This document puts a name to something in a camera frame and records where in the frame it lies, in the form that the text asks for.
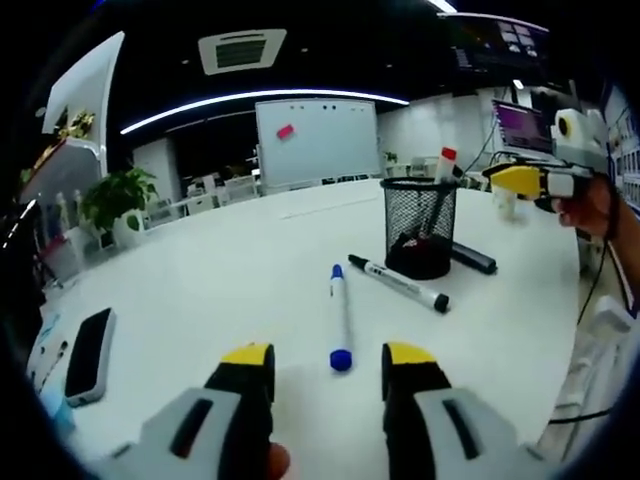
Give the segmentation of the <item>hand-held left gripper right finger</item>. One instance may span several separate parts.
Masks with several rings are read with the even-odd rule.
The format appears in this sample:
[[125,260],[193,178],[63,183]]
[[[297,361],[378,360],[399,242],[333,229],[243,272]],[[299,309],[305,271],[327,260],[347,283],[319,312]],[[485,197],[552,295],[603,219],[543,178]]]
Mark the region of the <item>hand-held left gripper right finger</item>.
[[449,382],[435,357],[388,342],[381,355],[391,479],[543,479],[545,460],[477,395]]

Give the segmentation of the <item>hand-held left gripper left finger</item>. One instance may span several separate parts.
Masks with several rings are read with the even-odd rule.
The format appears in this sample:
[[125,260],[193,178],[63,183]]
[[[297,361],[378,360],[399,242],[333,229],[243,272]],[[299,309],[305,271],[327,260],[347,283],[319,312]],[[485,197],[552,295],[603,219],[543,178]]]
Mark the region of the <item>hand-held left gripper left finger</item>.
[[275,352],[251,343],[224,355],[204,386],[147,419],[140,438],[107,457],[109,479],[265,479]]

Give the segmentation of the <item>person's right hand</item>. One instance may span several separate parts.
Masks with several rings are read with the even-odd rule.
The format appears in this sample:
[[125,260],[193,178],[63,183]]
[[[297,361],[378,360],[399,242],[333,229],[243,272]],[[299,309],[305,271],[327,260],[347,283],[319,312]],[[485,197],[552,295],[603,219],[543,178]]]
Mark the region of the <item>person's right hand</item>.
[[555,199],[552,205],[564,227],[576,228],[602,239],[613,235],[617,223],[614,211],[619,206],[619,195],[607,177],[592,177],[581,195]]

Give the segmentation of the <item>person's left hand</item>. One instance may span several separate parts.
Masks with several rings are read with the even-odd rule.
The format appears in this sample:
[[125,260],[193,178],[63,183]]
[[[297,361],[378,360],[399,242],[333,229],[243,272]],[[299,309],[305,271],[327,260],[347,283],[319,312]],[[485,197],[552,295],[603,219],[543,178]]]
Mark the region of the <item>person's left hand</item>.
[[281,480],[290,468],[290,454],[279,443],[272,443],[268,453],[267,477],[269,480]]

